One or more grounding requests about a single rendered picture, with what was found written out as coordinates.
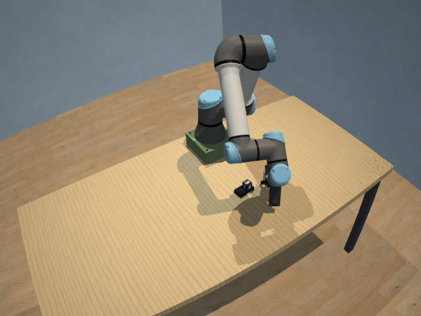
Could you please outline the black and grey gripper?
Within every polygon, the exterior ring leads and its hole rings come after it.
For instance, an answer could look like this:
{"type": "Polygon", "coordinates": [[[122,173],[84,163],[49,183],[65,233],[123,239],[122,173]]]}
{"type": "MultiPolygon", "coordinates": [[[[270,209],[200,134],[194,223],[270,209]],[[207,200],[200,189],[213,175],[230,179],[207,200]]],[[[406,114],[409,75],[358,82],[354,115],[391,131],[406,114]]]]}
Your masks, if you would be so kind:
{"type": "Polygon", "coordinates": [[[265,171],[263,172],[263,180],[261,180],[260,184],[270,185],[268,182],[268,179],[266,178],[266,175],[268,174],[268,166],[265,165],[265,171]]]}

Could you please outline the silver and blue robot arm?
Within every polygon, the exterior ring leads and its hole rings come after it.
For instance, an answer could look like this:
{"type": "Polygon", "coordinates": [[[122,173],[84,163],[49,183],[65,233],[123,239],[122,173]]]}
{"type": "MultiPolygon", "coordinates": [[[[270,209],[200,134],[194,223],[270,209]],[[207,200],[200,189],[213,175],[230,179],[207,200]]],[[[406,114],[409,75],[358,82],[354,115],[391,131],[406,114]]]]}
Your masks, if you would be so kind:
{"type": "Polygon", "coordinates": [[[280,206],[282,187],[275,186],[283,186],[291,179],[284,136],[273,131],[264,133],[262,139],[251,140],[247,116],[256,109],[253,90],[260,71],[275,60],[276,47],[269,35],[225,38],[214,55],[221,91],[207,90],[199,96],[195,129],[197,141],[218,144],[226,137],[222,123],[222,118],[226,118],[229,142],[224,144],[225,160],[229,164],[267,161],[270,207],[280,206]]]}

